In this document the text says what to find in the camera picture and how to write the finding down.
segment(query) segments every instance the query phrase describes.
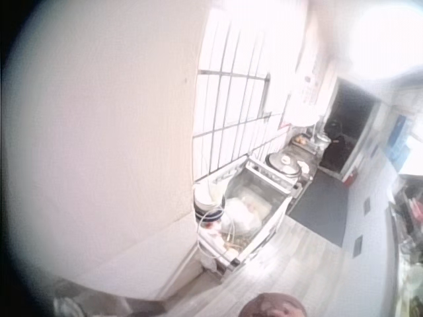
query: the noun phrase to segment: light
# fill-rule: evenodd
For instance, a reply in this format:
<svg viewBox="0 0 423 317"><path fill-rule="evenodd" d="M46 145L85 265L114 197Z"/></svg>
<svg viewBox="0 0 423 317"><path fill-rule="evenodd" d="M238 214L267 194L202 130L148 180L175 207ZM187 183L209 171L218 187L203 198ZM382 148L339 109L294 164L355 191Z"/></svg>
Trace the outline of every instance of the light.
<svg viewBox="0 0 423 317"><path fill-rule="evenodd" d="M253 28L263 27L274 12L274 1L224 0L223 8L233 21Z"/></svg>
<svg viewBox="0 0 423 317"><path fill-rule="evenodd" d="M368 79L423 65L423 12L405 5L370 9L353 29L350 57L353 72Z"/></svg>

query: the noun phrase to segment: wooden floor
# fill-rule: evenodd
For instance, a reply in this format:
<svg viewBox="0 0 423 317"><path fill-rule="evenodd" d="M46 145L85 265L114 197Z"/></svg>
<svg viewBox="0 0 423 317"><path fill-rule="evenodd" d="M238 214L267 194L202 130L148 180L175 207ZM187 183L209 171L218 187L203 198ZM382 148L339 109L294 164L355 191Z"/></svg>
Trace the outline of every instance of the wooden floor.
<svg viewBox="0 0 423 317"><path fill-rule="evenodd" d="M210 273L201 274L167 301L161 316L238 316L258 294L280 292L299 299L309 317L321 317L346 259L341 248L285 217L277 235L248 265L222 282Z"/></svg>

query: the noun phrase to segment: hair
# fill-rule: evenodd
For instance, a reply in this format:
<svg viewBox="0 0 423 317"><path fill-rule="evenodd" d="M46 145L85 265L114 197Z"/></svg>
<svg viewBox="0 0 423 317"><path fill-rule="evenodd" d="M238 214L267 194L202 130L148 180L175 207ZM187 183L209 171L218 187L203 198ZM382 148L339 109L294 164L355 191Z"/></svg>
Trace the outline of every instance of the hair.
<svg viewBox="0 0 423 317"><path fill-rule="evenodd" d="M293 307L300 309L304 317L307 317L307 312L305 311L304 306L297 300L295 297L290 295L281 294L281 293L262 293L250 300L239 313L239 317L267 317L267 313L261 309L261 304L264 301L271 302L274 307L277 309L278 306L287 302Z"/></svg>

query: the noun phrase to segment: wall vent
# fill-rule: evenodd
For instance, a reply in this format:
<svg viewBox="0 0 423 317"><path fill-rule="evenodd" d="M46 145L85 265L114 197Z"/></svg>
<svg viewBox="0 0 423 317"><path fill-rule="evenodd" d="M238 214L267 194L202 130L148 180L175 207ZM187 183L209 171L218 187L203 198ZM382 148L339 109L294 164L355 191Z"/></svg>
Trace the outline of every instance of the wall vent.
<svg viewBox="0 0 423 317"><path fill-rule="evenodd" d="M364 201L363 208L364 208L364 215L366 216L371 209L371 207L370 207L370 197L367 197L366 200Z"/></svg>
<svg viewBox="0 0 423 317"><path fill-rule="evenodd" d="M376 145L375 145L375 147L373 148L373 150L372 150L371 154L370 154L370 158L371 158L371 159L375 156L376 151L377 151L377 149L378 149L378 148L379 148L379 145L378 145L378 144L376 144Z"/></svg>
<svg viewBox="0 0 423 317"><path fill-rule="evenodd" d="M354 251L352 252L352 257L355 258L362 253L363 246L363 235L359 236L354 243Z"/></svg>

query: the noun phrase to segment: pot lid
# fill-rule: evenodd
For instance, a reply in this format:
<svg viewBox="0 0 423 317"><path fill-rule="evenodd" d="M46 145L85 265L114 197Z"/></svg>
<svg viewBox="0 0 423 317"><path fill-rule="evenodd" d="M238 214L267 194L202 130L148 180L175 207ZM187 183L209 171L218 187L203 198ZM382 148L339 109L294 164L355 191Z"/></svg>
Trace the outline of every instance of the pot lid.
<svg viewBox="0 0 423 317"><path fill-rule="evenodd" d="M329 139L329 137L324 133L318 133L316 134L316 137L324 142L331 142L332 140Z"/></svg>
<svg viewBox="0 0 423 317"><path fill-rule="evenodd" d="M290 154L277 152L268 155L268 164L286 176L295 177L301 174L301 167Z"/></svg>
<svg viewBox="0 0 423 317"><path fill-rule="evenodd" d="M310 166L306 162L304 162L302 160L299 160L297 162L298 162L298 165L300 165L300 167L301 167L302 173L304 173L304 174L310 173Z"/></svg>

